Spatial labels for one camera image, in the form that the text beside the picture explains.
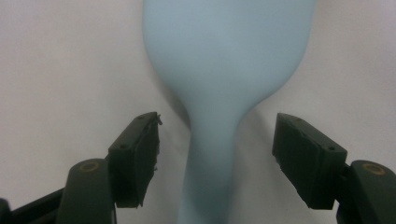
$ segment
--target light blue balloon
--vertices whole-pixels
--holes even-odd
[[[228,222],[236,129],[298,67],[315,3],[144,1],[149,59],[191,120],[178,224]]]

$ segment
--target white background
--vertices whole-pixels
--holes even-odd
[[[189,121],[149,63],[142,5],[0,1],[0,197],[12,209],[62,188],[71,166],[103,158],[134,117],[158,111],[159,170],[144,207],[118,218],[175,223]],[[271,155],[278,112],[345,147],[347,163],[396,171],[395,71],[394,0],[318,0],[299,69],[240,126],[231,223],[336,223],[335,209],[306,207]]]

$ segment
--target black mechanical arm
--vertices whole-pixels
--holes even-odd
[[[116,223],[117,207],[143,205],[159,153],[156,112],[134,119],[105,159],[70,169],[64,189],[10,211],[0,199],[0,224]],[[395,224],[396,175],[372,161],[346,164],[347,151],[309,123],[278,114],[273,155],[308,207],[332,209],[338,224]]]

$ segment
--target white surface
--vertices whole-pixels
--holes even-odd
[[[79,161],[103,158],[136,116],[158,111],[159,171],[143,208],[119,223],[175,223],[188,119],[156,77],[142,1],[0,3],[0,197],[17,208],[64,186]],[[306,208],[271,155],[277,112],[345,147],[347,162],[396,171],[396,3],[318,0],[300,68],[239,129],[233,224],[335,223]]]

